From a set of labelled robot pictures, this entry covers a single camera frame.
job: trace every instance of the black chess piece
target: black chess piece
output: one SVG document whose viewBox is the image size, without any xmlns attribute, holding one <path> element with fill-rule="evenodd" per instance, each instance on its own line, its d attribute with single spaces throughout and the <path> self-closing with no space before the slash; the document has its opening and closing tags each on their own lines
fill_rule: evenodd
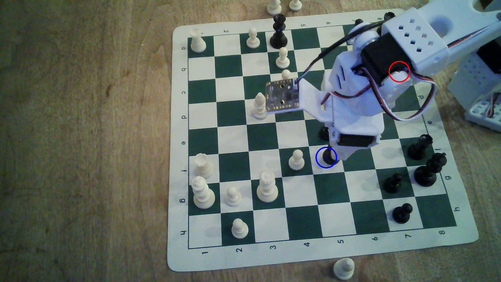
<svg viewBox="0 0 501 282">
<path fill-rule="evenodd" d="M 409 146 L 407 155 L 413 160 L 422 160 L 426 156 L 426 149 L 433 143 L 433 138 L 428 134 L 421 135 L 417 142 Z"/>
<path fill-rule="evenodd" d="M 426 166 L 420 166 L 414 171 L 414 179 L 416 183 L 430 187 L 437 181 L 437 173 L 442 171 L 442 167 L 447 164 L 445 153 L 434 153 L 426 162 Z"/>
<path fill-rule="evenodd" d="M 275 21 L 273 24 L 275 33 L 270 38 L 270 45 L 275 49 L 280 49 L 287 46 L 287 37 L 284 34 L 285 16 L 282 14 L 276 14 L 273 16 L 273 20 Z"/>
<path fill-rule="evenodd" d="M 405 203 L 401 207 L 396 207 L 395 209 L 393 209 L 392 216 L 397 223 L 403 224 L 409 221 L 411 212 L 411 204 Z"/>
<path fill-rule="evenodd" d="M 402 175 L 396 173 L 384 180 L 383 189 L 388 193 L 397 193 L 402 183 Z"/>
</svg>

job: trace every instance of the blue circle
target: blue circle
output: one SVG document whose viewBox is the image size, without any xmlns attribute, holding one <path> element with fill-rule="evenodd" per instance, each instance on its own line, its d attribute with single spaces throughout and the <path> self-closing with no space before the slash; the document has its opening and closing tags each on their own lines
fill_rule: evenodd
<svg viewBox="0 0 501 282">
<path fill-rule="evenodd" d="M 323 149 L 323 148 L 331 149 L 331 150 L 334 152 L 334 154 L 336 155 L 336 160 L 334 161 L 334 163 L 333 163 L 330 167 L 322 167 L 322 165 L 318 162 L 318 159 L 317 159 L 318 152 L 320 152 L 320 150 L 321 150 L 321 149 Z M 322 147 L 322 148 L 320 148 L 320 149 L 317 151 L 317 153 L 315 154 L 315 161 L 317 162 L 317 164 L 318 164 L 321 168 L 324 168 L 324 169 L 329 169 L 329 168 L 333 167 L 333 166 L 334 166 L 334 165 L 338 162 L 338 154 L 337 154 L 337 153 L 336 153 L 336 151 L 334 151 L 334 149 L 333 149 L 333 148 L 331 148 L 331 147 Z"/>
</svg>

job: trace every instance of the white pawn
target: white pawn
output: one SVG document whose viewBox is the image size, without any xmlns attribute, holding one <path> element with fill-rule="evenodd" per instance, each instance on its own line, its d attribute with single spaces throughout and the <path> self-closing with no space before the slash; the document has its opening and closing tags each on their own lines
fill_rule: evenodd
<svg viewBox="0 0 501 282">
<path fill-rule="evenodd" d="M 355 263 L 349 257 L 338 260 L 332 268 L 334 275 L 341 280 L 348 280 L 353 276 Z"/>
<path fill-rule="evenodd" d="M 191 35 L 191 50 L 197 53 L 205 51 L 207 44 L 202 39 L 202 31 L 198 28 L 194 28 L 190 30 L 189 34 Z"/>
<path fill-rule="evenodd" d="M 193 178 L 191 187 L 193 188 L 193 202 L 195 206 L 200 209 L 208 209 L 214 204 L 216 200 L 214 191 L 209 188 L 209 185 L 207 185 L 202 176 Z"/>
<path fill-rule="evenodd" d="M 303 7 L 303 4 L 301 3 L 301 1 L 299 0 L 292 0 L 290 3 L 289 3 L 289 8 L 295 12 L 301 10 L 301 8 Z"/>
<path fill-rule="evenodd" d="M 265 104 L 265 96 L 259 92 L 254 98 L 254 109 L 252 110 L 252 114 L 255 118 L 264 119 L 266 117 Z"/>
<path fill-rule="evenodd" d="M 258 30 L 255 28 L 249 29 L 249 38 L 247 38 L 247 46 L 249 48 L 257 48 L 259 46 Z"/>
<path fill-rule="evenodd" d="M 280 0 L 270 0 L 270 3 L 266 7 L 268 14 L 274 16 L 282 11 L 282 6 L 280 6 Z"/>
<path fill-rule="evenodd" d="M 261 173 L 257 190 L 258 198 L 265 202 L 273 202 L 279 195 L 279 190 L 275 185 L 275 174 L 271 171 Z"/>
<path fill-rule="evenodd" d="M 243 239 L 249 233 L 249 227 L 241 219 L 237 218 L 233 221 L 233 226 L 231 227 L 231 233 L 237 239 Z"/>
<path fill-rule="evenodd" d="M 303 151 L 294 150 L 292 157 L 289 158 L 289 167 L 291 169 L 298 171 L 305 166 L 305 159 L 303 159 Z"/>
<path fill-rule="evenodd" d="M 228 190 L 226 191 L 226 202 L 228 203 L 228 205 L 234 207 L 238 205 L 241 201 L 242 201 L 242 194 L 240 193 L 240 191 L 233 186 L 229 187 Z"/>
<path fill-rule="evenodd" d="M 285 48 L 285 47 L 282 47 L 279 49 L 279 57 L 275 61 L 275 63 L 277 64 L 277 67 L 279 67 L 281 69 L 285 69 L 289 66 L 289 64 L 291 62 L 290 62 L 289 58 L 287 58 L 288 53 L 289 52 L 287 51 L 287 48 Z"/>
</svg>

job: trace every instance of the wood grain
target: wood grain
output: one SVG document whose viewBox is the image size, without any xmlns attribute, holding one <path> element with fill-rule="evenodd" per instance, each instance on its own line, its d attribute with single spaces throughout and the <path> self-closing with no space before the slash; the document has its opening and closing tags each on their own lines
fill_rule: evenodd
<svg viewBox="0 0 501 282">
<path fill-rule="evenodd" d="M 421 7 L 318 0 L 288 17 Z M 172 32 L 269 18 L 267 1 L 0 1 L 0 280 L 332 280 L 335 259 L 219 271 L 166 263 Z M 501 277 L 500 134 L 437 103 L 477 242 L 355 257 L 352 280 Z"/>
</svg>

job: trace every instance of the chess mat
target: chess mat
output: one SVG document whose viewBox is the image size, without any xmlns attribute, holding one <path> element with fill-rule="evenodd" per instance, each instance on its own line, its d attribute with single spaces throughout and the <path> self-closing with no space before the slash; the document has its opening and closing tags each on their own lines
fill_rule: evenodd
<svg viewBox="0 0 501 282">
<path fill-rule="evenodd" d="M 292 77 L 301 75 L 326 47 L 345 36 L 355 19 L 375 22 L 385 12 L 352 12 L 290 17 L 286 20 L 288 58 Z M 206 42 L 202 53 L 190 49 L 189 30 L 173 34 L 171 153 L 168 207 L 167 263 L 175 271 L 222 269 L 333 257 L 402 251 L 473 242 L 478 232 L 466 191 L 457 170 L 436 103 L 421 118 L 398 122 L 384 115 L 379 145 L 359 150 L 329 169 L 322 160 L 327 142 L 318 132 L 322 123 L 304 111 L 252 116 L 254 98 L 265 84 L 281 79 L 269 44 L 273 20 L 198 25 Z M 260 45 L 247 47 L 248 29 L 258 30 Z M 343 44 L 317 62 L 304 79 L 320 89 Z M 429 86 L 416 84 L 392 109 L 408 117 L 420 108 Z M 407 157 L 407 148 L 424 133 L 434 143 L 426 158 Z M 305 166 L 292 170 L 294 150 L 304 154 Z M 434 152 L 445 152 L 447 164 L 431 187 L 421 187 L 413 171 Z M 214 173 L 207 178 L 216 201 L 208 209 L 193 202 L 189 182 L 195 174 L 194 156 L 207 154 Z M 278 198 L 264 203 L 257 197 L 261 172 L 276 177 Z M 390 194 L 383 181 L 401 173 L 400 190 Z M 228 187 L 242 202 L 225 202 Z M 405 224 L 396 223 L 392 210 L 410 203 Z M 242 219 L 247 237 L 231 234 L 232 222 Z"/>
</svg>

